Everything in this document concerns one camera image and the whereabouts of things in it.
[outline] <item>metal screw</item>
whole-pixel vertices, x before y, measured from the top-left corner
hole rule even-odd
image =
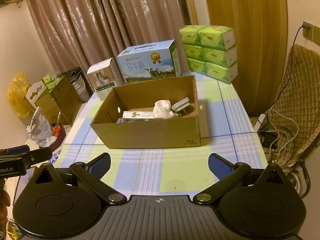
[[[113,193],[111,195],[109,195],[109,200],[111,202],[119,202],[119,201],[122,201],[124,199],[124,196],[122,194],[119,194],[119,193]]]
[[[211,196],[209,194],[202,193],[202,194],[198,194],[196,196],[196,199],[198,201],[204,202],[204,201],[209,201],[211,199]]]

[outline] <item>brown curtain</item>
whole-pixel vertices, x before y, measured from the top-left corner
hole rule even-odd
[[[207,0],[210,23],[233,27],[238,76],[232,82],[250,116],[266,111],[280,86],[287,49],[286,0]]]
[[[181,0],[27,0],[42,44],[55,68],[66,71],[116,57],[128,46],[175,39],[183,71],[188,65],[178,30]]]

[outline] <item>wall socket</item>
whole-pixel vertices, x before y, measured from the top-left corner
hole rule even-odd
[[[314,37],[314,26],[311,23],[303,22],[303,24],[310,25],[310,29],[303,29],[303,37],[305,37],[309,41],[313,41]]]
[[[314,26],[313,30],[313,42],[320,46],[320,28],[317,26]]]

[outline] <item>table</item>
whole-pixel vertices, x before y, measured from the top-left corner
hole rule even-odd
[[[108,149],[90,127],[101,101],[93,94],[66,138],[55,167],[88,162],[103,152],[111,168],[101,179],[127,198],[130,195],[190,195],[218,179],[208,168],[215,152],[232,163],[245,162],[265,168],[267,160],[259,137],[232,84],[195,75],[198,91],[201,146],[174,149]]]

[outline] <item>power strip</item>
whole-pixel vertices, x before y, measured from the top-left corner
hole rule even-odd
[[[266,114],[260,114],[258,120],[254,126],[254,130],[258,133],[262,129],[262,123],[264,119],[266,118]]]

